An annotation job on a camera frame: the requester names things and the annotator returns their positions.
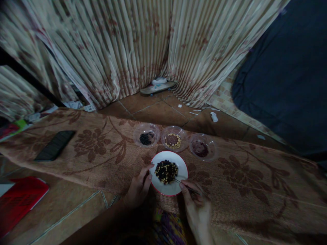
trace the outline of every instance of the skateboard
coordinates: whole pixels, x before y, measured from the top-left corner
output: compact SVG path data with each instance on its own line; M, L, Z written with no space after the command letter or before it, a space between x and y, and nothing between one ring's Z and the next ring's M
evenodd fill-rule
M140 93L144 95L153 96L154 94L164 91L166 89L170 90L175 85L176 82L171 82L171 81L166 83L156 84L156 85L150 84L148 87L140 89Z

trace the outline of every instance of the black fabric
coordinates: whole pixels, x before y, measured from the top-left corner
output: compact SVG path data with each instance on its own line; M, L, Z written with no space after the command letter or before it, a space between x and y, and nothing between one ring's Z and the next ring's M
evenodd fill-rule
M302 155L327 151L327 1L293 0L252 49L236 106Z

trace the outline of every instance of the patterned clothing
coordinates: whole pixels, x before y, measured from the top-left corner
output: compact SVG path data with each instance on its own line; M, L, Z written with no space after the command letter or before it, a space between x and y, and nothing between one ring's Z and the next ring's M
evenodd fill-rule
M183 245L187 242L181 219L176 214L156 208L150 227L124 231L110 238L109 244Z

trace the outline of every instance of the mosaic tile wall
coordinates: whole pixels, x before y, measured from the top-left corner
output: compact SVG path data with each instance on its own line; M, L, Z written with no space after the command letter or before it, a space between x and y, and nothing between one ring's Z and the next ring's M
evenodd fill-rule
M266 134L274 138L275 140L283 144L286 144L286 142L281 137L273 133L269 128L264 126L261 122L250 117L246 113L240 111L233 102L232 95L231 95L232 86L237 76L238 70L240 69L240 67L245 61L246 61L246 57L234 68L234 70L222 82L222 84L219 86L217 91L211 97L208 104L236 118L237 120L245 123L246 125L262 132L263 134Z

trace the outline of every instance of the paper scrap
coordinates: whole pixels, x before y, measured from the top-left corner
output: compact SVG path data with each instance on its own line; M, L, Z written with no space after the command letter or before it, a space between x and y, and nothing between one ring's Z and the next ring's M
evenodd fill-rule
M40 117L41 117L41 114L40 114L39 112L37 112L37 113L34 113L33 115L30 115L30 116L28 117L28 120L29 120L30 122L34 122L34 121L40 119Z
M55 105L54 107L50 108L49 110L46 110L46 111L42 112L42 114L43 113L45 113L45 114L51 114L52 112L54 112L57 109L58 109L58 106Z
M265 138L264 136L262 136L262 135L257 134L256 136L257 136L258 138L262 139L262 140L266 140L266 138Z
M83 104L80 101L69 101L69 102L65 102L64 105L72 109L78 109L83 106Z
M87 105L87 106L84 106L84 111L87 111L87 112L92 112L92 111L95 111L96 109L94 108L93 105Z

